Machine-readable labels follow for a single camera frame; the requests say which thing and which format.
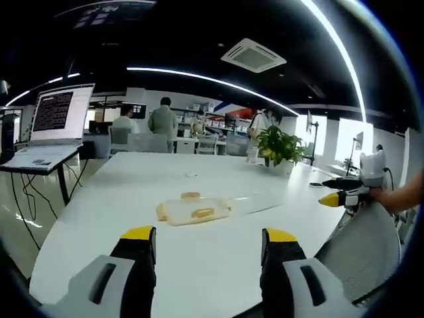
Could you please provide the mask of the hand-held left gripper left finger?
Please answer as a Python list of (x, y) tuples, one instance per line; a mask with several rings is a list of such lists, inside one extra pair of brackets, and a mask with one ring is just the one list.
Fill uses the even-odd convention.
[(156, 227), (124, 233), (69, 281), (57, 317), (150, 317), (156, 287)]

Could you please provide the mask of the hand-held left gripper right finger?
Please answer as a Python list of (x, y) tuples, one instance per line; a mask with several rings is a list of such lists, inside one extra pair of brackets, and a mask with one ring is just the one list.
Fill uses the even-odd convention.
[(263, 317), (357, 317), (341, 281), (318, 259), (307, 258), (297, 239), (262, 229), (260, 289)]

